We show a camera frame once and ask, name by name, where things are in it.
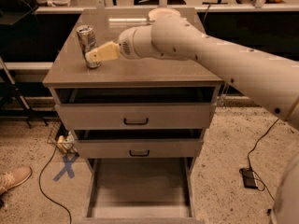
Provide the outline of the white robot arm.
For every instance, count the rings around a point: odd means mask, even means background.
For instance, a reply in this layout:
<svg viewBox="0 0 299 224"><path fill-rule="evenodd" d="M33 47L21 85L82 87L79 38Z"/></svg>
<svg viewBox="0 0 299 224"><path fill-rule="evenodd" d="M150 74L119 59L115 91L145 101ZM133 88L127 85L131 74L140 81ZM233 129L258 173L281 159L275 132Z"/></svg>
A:
<svg viewBox="0 0 299 224"><path fill-rule="evenodd" d="M120 56L193 60L299 129L299 62L206 35L175 14L127 29L116 43L106 42L85 54L91 63Z"/></svg>

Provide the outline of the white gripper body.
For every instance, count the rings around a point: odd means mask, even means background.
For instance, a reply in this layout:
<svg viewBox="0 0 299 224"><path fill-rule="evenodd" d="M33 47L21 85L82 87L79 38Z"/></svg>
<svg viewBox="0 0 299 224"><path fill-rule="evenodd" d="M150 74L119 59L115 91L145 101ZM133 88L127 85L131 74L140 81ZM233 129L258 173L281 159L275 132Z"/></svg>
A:
<svg viewBox="0 0 299 224"><path fill-rule="evenodd" d="M121 55L127 59L160 58L161 52L151 42L151 26L133 27L119 36Z"/></svg>

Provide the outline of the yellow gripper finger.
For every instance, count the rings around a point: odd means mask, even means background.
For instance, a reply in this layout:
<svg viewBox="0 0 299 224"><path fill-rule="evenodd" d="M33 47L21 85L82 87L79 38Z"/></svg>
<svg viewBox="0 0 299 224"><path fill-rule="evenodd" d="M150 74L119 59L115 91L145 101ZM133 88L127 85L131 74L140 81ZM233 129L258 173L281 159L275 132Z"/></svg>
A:
<svg viewBox="0 0 299 224"><path fill-rule="evenodd" d="M109 41L85 54L89 63L116 60L120 57L119 45Z"/></svg>

